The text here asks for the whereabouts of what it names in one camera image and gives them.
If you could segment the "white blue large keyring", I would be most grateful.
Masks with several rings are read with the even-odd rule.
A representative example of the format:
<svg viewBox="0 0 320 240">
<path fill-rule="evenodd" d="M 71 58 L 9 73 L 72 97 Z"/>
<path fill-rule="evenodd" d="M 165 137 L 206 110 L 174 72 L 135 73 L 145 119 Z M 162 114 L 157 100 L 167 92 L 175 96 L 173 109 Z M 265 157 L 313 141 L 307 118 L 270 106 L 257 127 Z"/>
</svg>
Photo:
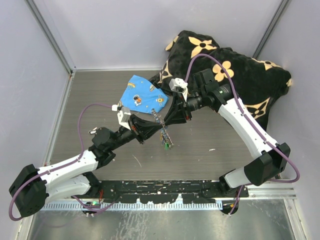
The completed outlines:
<svg viewBox="0 0 320 240">
<path fill-rule="evenodd" d="M 157 123 L 161 124 L 161 126 L 162 126 L 162 128 L 160 129 L 160 140 L 161 140 L 161 134 L 167 134 L 169 136 L 169 134 L 167 132 L 167 126 L 165 125 L 163 118 L 156 112 L 156 110 L 154 108 L 151 110 L 151 114 L 152 114 L 153 118 L 155 119 L 155 121 Z"/>
</svg>

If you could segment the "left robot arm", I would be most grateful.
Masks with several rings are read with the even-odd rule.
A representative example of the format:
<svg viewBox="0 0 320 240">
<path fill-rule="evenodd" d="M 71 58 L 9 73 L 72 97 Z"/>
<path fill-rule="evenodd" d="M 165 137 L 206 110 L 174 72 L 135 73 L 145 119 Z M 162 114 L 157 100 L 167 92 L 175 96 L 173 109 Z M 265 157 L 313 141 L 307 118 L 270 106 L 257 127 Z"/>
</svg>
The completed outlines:
<svg viewBox="0 0 320 240">
<path fill-rule="evenodd" d="M 161 121 L 148 121 L 132 114 L 117 131 L 100 127 L 94 131 L 92 146 L 80 154 L 59 163 L 36 168 L 33 164 L 22 168 L 9 188 L 11 201 L 9 218 L 19 221 L 38 212 L 51 197 L 49 191 L 58 184 L 109 164 L 116 156 L 115 149 L 137 140 L 143 143 L 163 128 Z"/>
</svg>

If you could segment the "black key tag with key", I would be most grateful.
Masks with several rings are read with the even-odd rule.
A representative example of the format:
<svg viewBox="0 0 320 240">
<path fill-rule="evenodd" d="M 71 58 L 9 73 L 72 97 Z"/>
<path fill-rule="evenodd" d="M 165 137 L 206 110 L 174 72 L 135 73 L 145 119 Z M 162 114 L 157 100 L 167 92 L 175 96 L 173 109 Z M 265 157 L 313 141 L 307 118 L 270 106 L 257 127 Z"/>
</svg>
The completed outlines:
<svg viewBox="0 0 320 240">
<path fill-rule="evenodd" d="M 92 130 L 90 130 L 88 133 L 90 134 L 90 135 L 95 135 L 96 134 L 96 132 L 97 132 L 97 127 L 95 127 L 94 129 L 92 129 Z"/>
</svg>

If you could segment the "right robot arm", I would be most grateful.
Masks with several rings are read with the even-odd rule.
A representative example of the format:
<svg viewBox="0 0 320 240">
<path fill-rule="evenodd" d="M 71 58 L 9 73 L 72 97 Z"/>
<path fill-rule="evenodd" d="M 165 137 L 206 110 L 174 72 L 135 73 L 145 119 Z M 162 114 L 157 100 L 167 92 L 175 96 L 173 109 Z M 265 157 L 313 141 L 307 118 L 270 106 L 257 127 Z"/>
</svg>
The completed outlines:
<svg viewBox="0 0 320 240">
<path fill-rule="evenodd" d="M 231 197 L 238 187 L 260 186 L 274 180 L 282 173 L 289 161 L 291 152 L 286 143 L 279 144 L 258 124 L 238 97 L 232 82 L 219 85 L 208 69 L 196 73 L 194 80 L 199 87 L 198 95 L 188 97 L 188 83 L 181 78 L 169 82 L 175 94 L 165 124 L 178 124 L 191 119 L 191 112 L 202 107 L 210 107 L 236 131 L 245 143 L 253 160 L 219 177 L 219 191 Z"/>
</svg>

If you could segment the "bunch of coloured keys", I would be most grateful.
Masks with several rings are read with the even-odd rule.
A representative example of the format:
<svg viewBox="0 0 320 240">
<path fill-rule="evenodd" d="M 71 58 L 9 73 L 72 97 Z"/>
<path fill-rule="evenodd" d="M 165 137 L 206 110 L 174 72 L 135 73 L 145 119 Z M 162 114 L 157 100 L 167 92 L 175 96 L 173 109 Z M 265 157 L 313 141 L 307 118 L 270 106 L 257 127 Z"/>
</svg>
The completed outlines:
<svg viewBox="0 0 320 240">
<path fill-rule="evenodd" d="M 167 134 L 161 134 L 161 142 L 165 150 L 169 150 L 173 147 L 173 142 Z"/>
</svg>

